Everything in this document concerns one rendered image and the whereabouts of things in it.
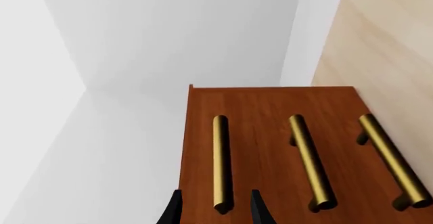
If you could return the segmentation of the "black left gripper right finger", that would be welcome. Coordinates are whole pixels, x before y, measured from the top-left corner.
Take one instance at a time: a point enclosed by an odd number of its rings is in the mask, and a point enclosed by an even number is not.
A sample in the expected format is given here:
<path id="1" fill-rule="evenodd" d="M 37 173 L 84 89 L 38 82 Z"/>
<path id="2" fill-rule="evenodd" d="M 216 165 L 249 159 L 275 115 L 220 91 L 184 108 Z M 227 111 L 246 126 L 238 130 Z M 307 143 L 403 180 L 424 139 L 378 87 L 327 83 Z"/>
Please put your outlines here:
<path id="1" fill-rule="evenodd" d="M 257 189 L 251 193 L 251 215 L 253 224 L 277 224 Z"/>

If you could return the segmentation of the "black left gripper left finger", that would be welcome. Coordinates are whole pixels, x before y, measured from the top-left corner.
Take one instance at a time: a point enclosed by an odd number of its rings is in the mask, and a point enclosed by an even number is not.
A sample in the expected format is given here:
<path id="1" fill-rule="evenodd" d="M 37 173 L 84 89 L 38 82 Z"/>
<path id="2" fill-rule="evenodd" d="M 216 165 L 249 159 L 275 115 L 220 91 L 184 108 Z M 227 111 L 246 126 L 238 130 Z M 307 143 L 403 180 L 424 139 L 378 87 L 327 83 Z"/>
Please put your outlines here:
<path id="1" fill-rule="evenodd" d="M 156 224 L 180 224 L 182 215 L 182 191 L 176 189 Z"/>

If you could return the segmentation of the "red-brown wooden cabinet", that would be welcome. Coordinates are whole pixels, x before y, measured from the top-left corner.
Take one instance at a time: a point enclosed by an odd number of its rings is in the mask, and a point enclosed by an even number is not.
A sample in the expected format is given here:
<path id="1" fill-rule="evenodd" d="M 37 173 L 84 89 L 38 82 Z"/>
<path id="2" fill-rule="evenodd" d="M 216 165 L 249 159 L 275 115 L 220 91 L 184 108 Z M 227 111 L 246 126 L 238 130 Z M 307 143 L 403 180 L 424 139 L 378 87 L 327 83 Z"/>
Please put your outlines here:
<path id="1" fill-rule="evenodd" d="M 433 206 L 397 211 L 400 189 L 357 120 L 369 112 L 352 87 L 191 87 L 179 187 L 181 224 L 253 224 L 251 191 L 260 191 L 277 224 L 433 224 Z M 289 117 L 304 117 L 337 207 L 312 213 L 313 195 Z M 229 123 L 234 207 L 213 207 L 212 120 Z"/>

